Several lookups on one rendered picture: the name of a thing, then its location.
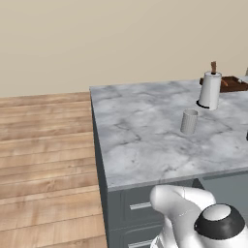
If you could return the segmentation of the grey cabinet door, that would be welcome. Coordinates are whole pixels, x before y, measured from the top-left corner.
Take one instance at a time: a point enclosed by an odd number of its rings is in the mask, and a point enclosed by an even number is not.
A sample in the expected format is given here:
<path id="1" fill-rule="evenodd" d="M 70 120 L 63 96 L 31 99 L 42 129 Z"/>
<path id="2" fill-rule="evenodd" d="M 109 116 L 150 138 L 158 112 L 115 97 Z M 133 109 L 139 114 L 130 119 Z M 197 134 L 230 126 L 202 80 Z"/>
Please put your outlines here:
<path id="1" fill-rule="evenodd" d="M 248 172 L 203 177 L 200 182 L 218 203 L 230 204 L 248 216 Z"/>

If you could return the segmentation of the brown wooden tray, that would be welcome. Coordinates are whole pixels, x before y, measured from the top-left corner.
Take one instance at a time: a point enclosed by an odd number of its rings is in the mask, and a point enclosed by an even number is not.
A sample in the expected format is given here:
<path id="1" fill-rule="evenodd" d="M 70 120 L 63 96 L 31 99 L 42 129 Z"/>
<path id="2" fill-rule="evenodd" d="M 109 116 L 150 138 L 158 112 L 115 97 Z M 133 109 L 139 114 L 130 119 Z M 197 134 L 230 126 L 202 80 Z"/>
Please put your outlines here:
<path id="1" fill-rule="evenodd" d="M 217 80 L 217 82 L 220 86 L 214 86 L 214 89 L 219 90 L 220 93 L 248 91 L 248 82 L 239 83 L 238 77 L 235 76 L 222 77 L 222 79 Z"/>

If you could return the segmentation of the grey drawer front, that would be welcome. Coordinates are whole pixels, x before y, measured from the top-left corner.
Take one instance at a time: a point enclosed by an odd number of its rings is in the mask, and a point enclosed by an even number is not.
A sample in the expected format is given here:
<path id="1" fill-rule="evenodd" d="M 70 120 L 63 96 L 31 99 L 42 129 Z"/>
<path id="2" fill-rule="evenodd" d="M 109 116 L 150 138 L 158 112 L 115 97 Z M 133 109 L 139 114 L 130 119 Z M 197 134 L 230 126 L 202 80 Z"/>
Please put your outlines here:
<path id="1" fill-rule="evenodd" d="M 154 239 L 161 231 L 162 226 L 143 227 L 126 232 L 123 235 L 122 248 L 128 248 L 128 244 Z"/>
<path id="2" fill-rule="evenodd" d="M 147 224 L 162 222 L 163 216 L 150 203 L 152 186 L 128 189 L 121 194 L 122 222 L 125 224 Z"/>

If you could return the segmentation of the white paper towel roll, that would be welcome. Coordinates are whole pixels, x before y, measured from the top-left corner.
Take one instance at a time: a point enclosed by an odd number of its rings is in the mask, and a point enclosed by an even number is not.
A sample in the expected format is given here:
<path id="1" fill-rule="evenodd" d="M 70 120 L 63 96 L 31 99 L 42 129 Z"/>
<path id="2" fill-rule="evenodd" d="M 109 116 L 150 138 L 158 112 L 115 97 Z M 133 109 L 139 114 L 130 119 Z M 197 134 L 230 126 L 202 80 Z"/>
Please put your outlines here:
<path id="1" fill-rule="evenodd" d="M 211 70 L 204 73 L 198 105 L 209 110 L 216 110 L 219 103 L 222 74 L 217 72 L 217 63 L 211 62 Z"/>

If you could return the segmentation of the grey ribbed cup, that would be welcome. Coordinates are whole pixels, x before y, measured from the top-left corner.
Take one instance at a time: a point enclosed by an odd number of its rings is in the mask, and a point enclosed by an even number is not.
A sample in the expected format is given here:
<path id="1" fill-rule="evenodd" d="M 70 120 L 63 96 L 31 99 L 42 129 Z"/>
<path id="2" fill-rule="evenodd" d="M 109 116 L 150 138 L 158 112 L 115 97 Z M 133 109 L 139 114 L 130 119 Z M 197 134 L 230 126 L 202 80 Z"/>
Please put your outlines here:
<path id="1" fill-rule="evenodd" d="M 195 109 L 188 108 L 183 111 L 180 131 L 185 135 L 195 133 L 198 121 L 198 112 Z"/>

